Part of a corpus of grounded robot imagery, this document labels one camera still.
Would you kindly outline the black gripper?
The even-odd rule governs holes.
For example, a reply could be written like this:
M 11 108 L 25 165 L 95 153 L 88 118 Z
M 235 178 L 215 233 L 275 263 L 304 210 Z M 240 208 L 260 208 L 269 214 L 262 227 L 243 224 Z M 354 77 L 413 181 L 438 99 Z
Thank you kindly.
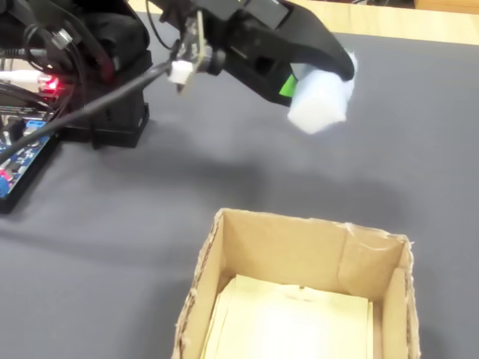
M 288 1 L 195 1 L 206 39 L 225 55 L 225 70 L 276 105 L 290 107 L 298 82 L 292 63 L 355 75 L 345 48 L 309 9 Z

